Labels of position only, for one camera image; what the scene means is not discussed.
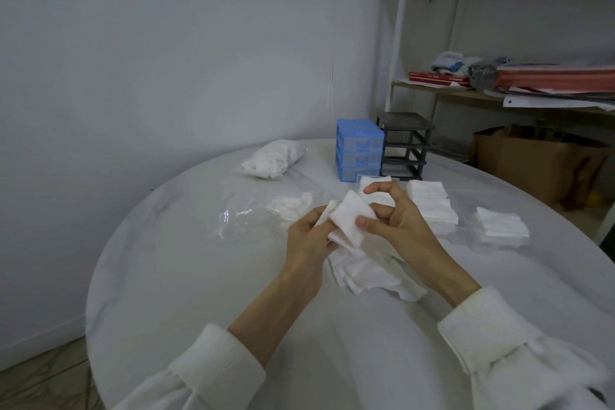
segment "marble tabletop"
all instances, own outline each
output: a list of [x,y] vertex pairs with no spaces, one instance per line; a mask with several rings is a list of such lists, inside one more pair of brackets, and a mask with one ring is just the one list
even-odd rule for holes
[[[333,140],[308,140],[279,181],[239,176],[255,150],[207,161],[153,191],[119,225],[95,269],[86,308],[88,354],[100,395],[114,406],[186,350],[207,322],[228,326],[278,273],[279,224],[264,206],[309,191],[341,198]],[[495,286],[547,334],[615,370],[615,265],[580,230],[523,191],[477,169],[428,155],[464,209],[518,213],[531,244],[518,252],[444,247],[481,284]],[[267,367],[251,409],[471,409],[468,376],[437,332],[449,307],[434,292],[409,304],[384,290],[353,295],[328,264],[324,285]],[[607,384],[615,401],[615,385]]]

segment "white sleeve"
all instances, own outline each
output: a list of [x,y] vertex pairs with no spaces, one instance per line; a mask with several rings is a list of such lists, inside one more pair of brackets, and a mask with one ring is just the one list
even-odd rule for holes
[[471,376],[476,410],[604,409],[606,368],[580,348],[545,336],[493,287],[455,308],[438,329]]
[[146,379],[116,410],[244,410],[265,370],[230,332],[208,324],[168,369]]

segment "person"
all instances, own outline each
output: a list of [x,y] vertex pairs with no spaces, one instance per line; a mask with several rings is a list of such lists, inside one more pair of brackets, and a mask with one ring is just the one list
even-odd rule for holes
[[[597,388],[607,374],[596,359],[543,335],[494,288],[482,288],[442,248],[395,182],[375,182],[364,191],[388,192],[396,205],[372,204],[379,220],[359,217],[358,227],[387,239],[422,282],[454,308],[439,331],[471,376],[476,410],[604,410]],[[333,222],[315,225],[324,208],[290,226],[280,274],[228,329],[208,324],[186,352],[116,409],[245,409],[265,381],[278,344],[319,292],[325,259],[337,248],[327,239],[336,228]]]

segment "person's left hand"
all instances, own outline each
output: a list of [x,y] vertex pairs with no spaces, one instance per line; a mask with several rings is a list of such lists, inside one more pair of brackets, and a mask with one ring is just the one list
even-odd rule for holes
[[338,247],[327,239],[337,228],[331,220],[314,227],[325,208],[312,209],[288,228],[286,263],[282,268],[282,274],[290,275],[312,296],[322,285],[325,259]]

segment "ribbed cuff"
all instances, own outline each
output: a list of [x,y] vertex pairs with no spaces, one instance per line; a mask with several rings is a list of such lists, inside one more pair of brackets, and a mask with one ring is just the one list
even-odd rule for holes
[[438,324],[466,373],[488,367],[522,344],[542,336],[493,287],[468,297]]
[[208,324],[169,369],[213,410],[244,410],[265,381],[257,359],[215,324]]

